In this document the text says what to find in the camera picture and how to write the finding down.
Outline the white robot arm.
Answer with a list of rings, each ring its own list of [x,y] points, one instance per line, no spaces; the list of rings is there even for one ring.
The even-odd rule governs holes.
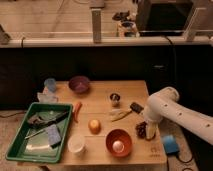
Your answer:
[[[173,87],[165,87],[147,99],[143,110],[146,138],[152,139],[157,125],[165,117],[213,145],[213,117],[188,109],[180,104],[180,95]]]

